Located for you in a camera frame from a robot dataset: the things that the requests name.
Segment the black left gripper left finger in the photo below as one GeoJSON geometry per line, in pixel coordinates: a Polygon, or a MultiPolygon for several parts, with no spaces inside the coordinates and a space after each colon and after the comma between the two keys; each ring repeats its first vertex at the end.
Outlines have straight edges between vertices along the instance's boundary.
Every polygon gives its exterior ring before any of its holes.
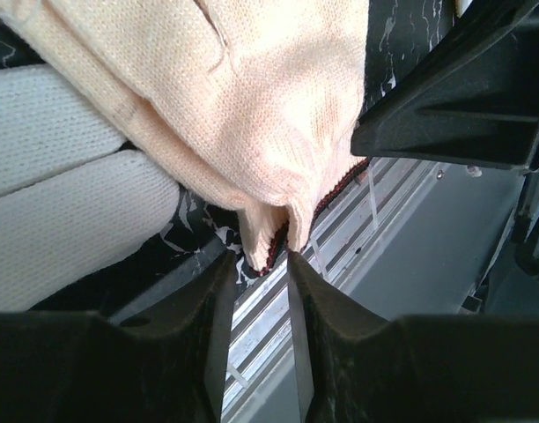
{"type": "Polygon", "coordinates": [[[113,324],[93,312],[0,313],[0,422],[218,422],[236,256],[113,324]]]}

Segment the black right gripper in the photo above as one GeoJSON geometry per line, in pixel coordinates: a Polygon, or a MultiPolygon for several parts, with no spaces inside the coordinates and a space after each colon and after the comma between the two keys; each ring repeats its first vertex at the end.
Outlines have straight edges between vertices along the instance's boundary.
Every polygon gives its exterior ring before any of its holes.
{"type": "Polygon", "coordinates": [[[359,122],[356,156],[539,172],[539,1],[475,1],[359,122]]]}

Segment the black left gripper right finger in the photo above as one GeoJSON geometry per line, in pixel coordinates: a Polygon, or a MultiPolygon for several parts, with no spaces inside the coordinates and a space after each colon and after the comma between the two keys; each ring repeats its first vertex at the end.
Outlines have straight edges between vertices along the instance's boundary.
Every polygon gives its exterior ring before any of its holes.
{"type": "Polygon", "coordinates": [[[539,318],[404,315],[352,298],[316,332],[304,422],[539,422],[539,318]]]}

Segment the cream glove red cuff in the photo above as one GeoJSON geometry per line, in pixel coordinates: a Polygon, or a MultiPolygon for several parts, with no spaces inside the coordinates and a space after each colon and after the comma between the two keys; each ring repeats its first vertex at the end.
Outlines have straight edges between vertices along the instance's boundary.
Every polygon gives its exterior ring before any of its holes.
{"type": "Polygon", "coordinates": [[[366,1],[0,1],[0,18],[186,188],[263,274],[363,166],[366,1]]]}

